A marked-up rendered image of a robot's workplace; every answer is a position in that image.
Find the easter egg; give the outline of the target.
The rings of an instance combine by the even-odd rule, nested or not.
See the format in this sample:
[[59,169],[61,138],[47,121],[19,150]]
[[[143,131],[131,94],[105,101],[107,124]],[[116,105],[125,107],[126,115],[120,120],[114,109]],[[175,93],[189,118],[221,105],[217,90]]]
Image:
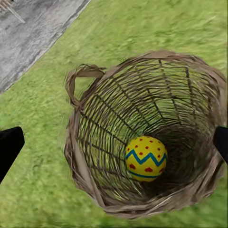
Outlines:
[[139,182],[153,182],[166,169],[169,158],[167,151],[157,137],[136,136],[129,140],[124,150],[126,169]]

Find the wicker basket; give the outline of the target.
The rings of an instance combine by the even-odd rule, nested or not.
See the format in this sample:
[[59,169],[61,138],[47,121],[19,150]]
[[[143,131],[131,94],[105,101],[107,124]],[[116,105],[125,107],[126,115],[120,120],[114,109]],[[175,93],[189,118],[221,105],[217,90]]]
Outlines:
[[[138,66],[146,66],[156,59],[158,66],[151,64],[137,69]],[[183,67],[186,76],[168,77],[165,75],[168,71],[165,70],[163,62],[165,66],[174,64]],[[131,65],[131,68],[114,77]],[[197,79],[190,76],[190,69],[199,75]],[[74,109],[66,128],[63,154],[68,162],[74,186],[85,191],[92,202],[106,214],[127,220],[144,219],[162,212],[169,213],[175,209],[204,203],[216,190],[217,182],[228,169],[227,163],[213,143],[216,127],[228,128],[228,79],[218,68],[209,66],[202,57],[189,52],[178,53],[166,49],[137,54],[124,62],[112,65],[106,72],[103,70],[106,70],[106,67],[98,67],[96,64],[84,65],[79,70],[73,69],[67,76],[65,90]],[[157,78],[147,80],[143,77],[157,70],[162,73]],[[74,96],[77,77],[96,77],[79,100]],[[126,80],[128,83],[122,86],[121,82]],[[181,101],[181,97],[172,92],[174,88],[181,86],[177,81],[186,81],[187,90],[181,94],[190,97],[188,108],[176,102]],[[111,94],[115,86],[118,90]],[[155,95],[150,92],[152,88],[158,88],[166,94]],[[145,92],[147,93],[143,96]],[[114,102],[121,96],[124,96],[121,101]],[[156,104],[156,101],[165,98],[171,99],[171,110],[178,117],[176,122],[166,119]],[[202,99],[206,103],[201,105],[199,101]],[[153,118],[147,119],[139,108],[148,104],[153,104],[155,109],[152,113],[160,116],[159,123],[163,125],[158,128],[150,123]],[[182,118],[180,114],[184,111],[188,113],[184,113]],[[139,117],[132,127],[129,122],[135,113]],[[206,128],[198,120],[199,114],[207,122]],[[120,121],[121,128],[127,126],[130,130],[126,140],[119,139],[108,129],[115,119]],[[162,171],[167,182],[165,184],[160,178],[156,178],[145,186],[143,182],[130,177],[127,171],[123,174],[120,162],[126,163],[125,155],[120,157],[115,154],[114,139],[117,139],[122,147],[126,147],[131,136],[137,135],[143,125],[140,119],[143,119],[148,131],[143,129],[139,136],[157,137],[164,131],[167,133],[163,144],[168,149],[168,161],[174,160],[176,165],[167,164],[166,169]],[[99,147],[97,139],[93,143],[91,133],[94,126],[98,130]],[[173,135],[168,131],[179,133]],[[107,135],[111,140],[111,152],[107,150],[107,142],[103,150],[102,141]],[[182,137],[187,142],[181,140]],[[200,145],[207,148],[206,153]],[[97,150],[96,164],[92,157],[93,148]],[[189,168],[184,155],[187,150],[195,153],[190,157]],[[108,166],[107,155],[110,156]],[[189,179],[195,176],[200,167],[202,173],[189,183]],[[98,174],[105,180],[105,185],[100,183]],[[114,183],[111,175],[120,188]]]

